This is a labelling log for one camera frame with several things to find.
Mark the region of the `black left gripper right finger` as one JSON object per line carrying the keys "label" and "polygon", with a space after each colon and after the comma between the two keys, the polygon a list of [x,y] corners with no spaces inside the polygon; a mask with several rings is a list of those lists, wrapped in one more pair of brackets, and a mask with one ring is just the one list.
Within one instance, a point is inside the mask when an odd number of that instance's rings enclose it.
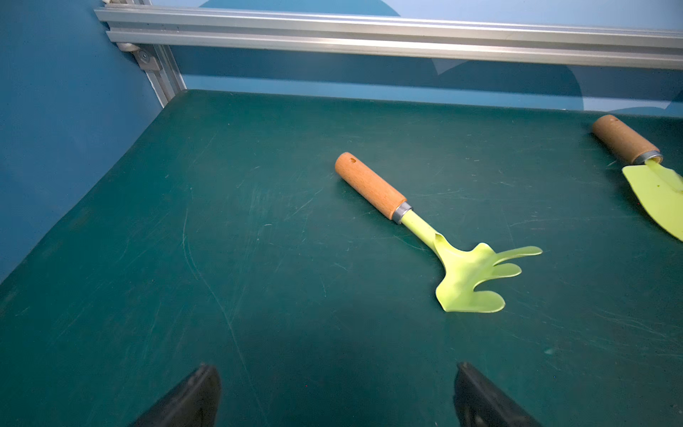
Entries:
{"label": "black left gripper right finger", "polygon": [[458,364],[454,406],[461,426],[542,426],[469,362]]}

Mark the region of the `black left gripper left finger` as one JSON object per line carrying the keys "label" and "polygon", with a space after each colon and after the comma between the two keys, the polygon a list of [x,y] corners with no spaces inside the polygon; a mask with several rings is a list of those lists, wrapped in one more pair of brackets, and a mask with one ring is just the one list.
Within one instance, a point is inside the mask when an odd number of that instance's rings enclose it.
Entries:
{"label": "black left gripper left finger", "polygon": [[215,366],[201,365],[130,426],[138,427],[213,427],[222,394]]}

